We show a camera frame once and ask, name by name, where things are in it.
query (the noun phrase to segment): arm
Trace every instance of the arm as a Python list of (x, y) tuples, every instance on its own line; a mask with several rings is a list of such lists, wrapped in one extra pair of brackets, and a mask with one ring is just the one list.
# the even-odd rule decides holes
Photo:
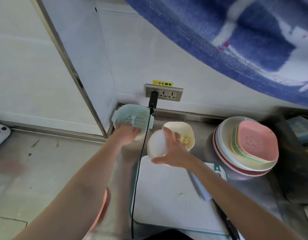
[(194, 173), (246, 240), (300, 239), (280, 220), (189, 154), (178, 133), (174, 134), (167, 128), (164, 130), (168, 135), (169, 151), (164, 157), (152, 159), (152, 162), (182, 167)]
[(51, 204), (13, 240), (82, 240), (100, 211), (121, 147), (131, 143), (139, 132), (131, 125), (118, 125)]

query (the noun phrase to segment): wall socket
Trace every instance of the wall socket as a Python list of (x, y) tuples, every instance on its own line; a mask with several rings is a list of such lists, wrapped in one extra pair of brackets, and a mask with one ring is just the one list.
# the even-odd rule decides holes
[(183, 94), (183, 88), (173, 88), (158, 86), (153, 84), (145, 84), (145, 97), (149, 98), (152, 91), (158, 92), (158, 98), (179, 102)]

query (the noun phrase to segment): cutting board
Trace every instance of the cutting board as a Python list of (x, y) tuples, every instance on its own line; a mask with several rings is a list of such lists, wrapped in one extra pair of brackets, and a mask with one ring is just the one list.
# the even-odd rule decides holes
[[(226, 179), (222, 167), (212, 163), (206, 165)], [(140, 162), (134, 221), (203, 233), (228, 234), (214, 203), (204, 201), (199, 196), (185, 169), (156, 165), (148, 156)]]

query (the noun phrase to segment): stacked dishes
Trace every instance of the stacked dishes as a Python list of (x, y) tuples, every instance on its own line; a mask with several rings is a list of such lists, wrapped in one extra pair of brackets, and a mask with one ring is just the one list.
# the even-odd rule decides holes
[(224, 120), (214, 132), (213, 144), (219, 158), (243, 175), (264, 175), (277, 163), (275, 134), (247, 117), (235, 116)]

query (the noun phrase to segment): yellow warning label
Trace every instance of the yellow warning label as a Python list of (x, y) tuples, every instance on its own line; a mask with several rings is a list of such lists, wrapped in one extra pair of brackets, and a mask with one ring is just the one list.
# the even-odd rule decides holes
[(155, 81), (155, 80), (153, 80), (153, 85), (172, 87), (173, 83), (172, 82), (168, 82), (168, 81)]

